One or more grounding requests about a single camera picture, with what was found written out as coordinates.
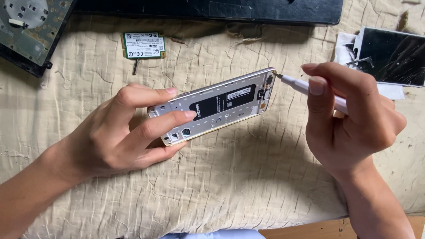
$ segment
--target samsung logo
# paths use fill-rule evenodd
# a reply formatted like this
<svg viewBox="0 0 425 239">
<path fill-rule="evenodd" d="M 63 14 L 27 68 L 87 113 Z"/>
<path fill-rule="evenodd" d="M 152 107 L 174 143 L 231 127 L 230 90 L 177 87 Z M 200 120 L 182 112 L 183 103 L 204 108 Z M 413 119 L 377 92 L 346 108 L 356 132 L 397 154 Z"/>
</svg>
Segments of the samsung logo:
<svg viewBox="0 0 425 239">
<path fill-rule="evenodd" d="M 196 114 L 198 115 L 198 118 L 201 117 L 201 110 L 199 109 L 199 104 L 196 104 Z"/>
</svg>

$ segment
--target white screwdriver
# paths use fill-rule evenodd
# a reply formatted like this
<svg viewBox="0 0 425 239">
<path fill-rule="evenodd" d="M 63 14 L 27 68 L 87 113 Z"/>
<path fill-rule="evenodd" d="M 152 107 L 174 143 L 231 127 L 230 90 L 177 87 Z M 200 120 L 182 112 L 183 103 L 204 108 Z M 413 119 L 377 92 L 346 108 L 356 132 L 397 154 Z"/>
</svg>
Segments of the white screwdriver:
<svg viewBox="0 0 425 239">
<path fill-rule="evenodd" d="M 307 81 L 295 79 L 287 75 L 275 74 L 275 76 L 279 78 L 281 82 L 291 86 L 294 90 L 305 95 L 309 94 L 309 83 Z M 348 115 L 347 101 L 344 98 L 335 95 L 335 109 Z"/>
</svg>

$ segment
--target fingernail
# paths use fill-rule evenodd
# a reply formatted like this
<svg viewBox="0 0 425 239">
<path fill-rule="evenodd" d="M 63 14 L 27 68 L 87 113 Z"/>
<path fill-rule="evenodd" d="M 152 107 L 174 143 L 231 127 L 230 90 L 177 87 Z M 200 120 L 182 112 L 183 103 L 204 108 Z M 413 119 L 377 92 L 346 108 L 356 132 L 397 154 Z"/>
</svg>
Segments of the fingernail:
<svg viewBox="0 0 425 239">
<path fill-rule="evenodd" d="M 173 87 L 165 89 L 165 90 L 170 94 L 176 94 L 177 93 L 177 89 L 173 88 Z"/>
<path fill-rule="evenodd" d="M 190 119 L 193 119 L 196 116 L 195 111 L 185 111 L 184 114 L 186 115 L 187 118 L 190 118 Z"/>
<path fill-rule="evenodd" d="M 325 92 L 326 80 L 321 77 L 309 77 L 309 91 L 312 95 L 322 95 Z"/>
<path fill-rule="evenodd" d="M 316 68 L 318 65 L 319 65 L 318 63 L 307 63 L 307 64 L 304 64 L 304 65 L 301 65 L 301 68 L 303 70 L 308 71 L 308 70 L 312 70 L 312 69 Z"/>
</svg>

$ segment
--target cracked phone screen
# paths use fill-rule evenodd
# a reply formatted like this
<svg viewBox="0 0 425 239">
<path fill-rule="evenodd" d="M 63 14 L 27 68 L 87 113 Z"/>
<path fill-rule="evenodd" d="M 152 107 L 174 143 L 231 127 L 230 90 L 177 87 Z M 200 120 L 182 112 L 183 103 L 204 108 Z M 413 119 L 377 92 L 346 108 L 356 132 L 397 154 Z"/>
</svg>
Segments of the cracked phone screen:
<svg viewBox="0 0 425 239">
<path fill-rule="evenodd" d="M 425 81 L 425 37 L 401 32 L 365 28 L 360 59 L 371 57 L 373 64 L 358 67 L 376 81 L 423 86 Z"/>
</svg>

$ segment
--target white sticker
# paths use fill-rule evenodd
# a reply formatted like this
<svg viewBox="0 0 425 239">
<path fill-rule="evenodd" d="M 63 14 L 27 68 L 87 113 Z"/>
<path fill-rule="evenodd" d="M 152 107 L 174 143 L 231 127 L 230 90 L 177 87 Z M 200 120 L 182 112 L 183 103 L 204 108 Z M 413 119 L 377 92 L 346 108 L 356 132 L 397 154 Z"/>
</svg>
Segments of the white sticker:
<svg viewBox="0 0 425 239">
<path fill-rule="evenodd" d="M 124 33 L 127 58 L 161 57 L 165 52 L 164 37 L 158 32 Z"/>
<path fill-rule="evenodd" d="M 248 94 L 249 92 L 251 92 L 251 87 L 245 88 L 245 89 L 237 91 L 237 92 L 233 92 L 233 93 L 227 95 L 227 100 Z"/>
</svg>

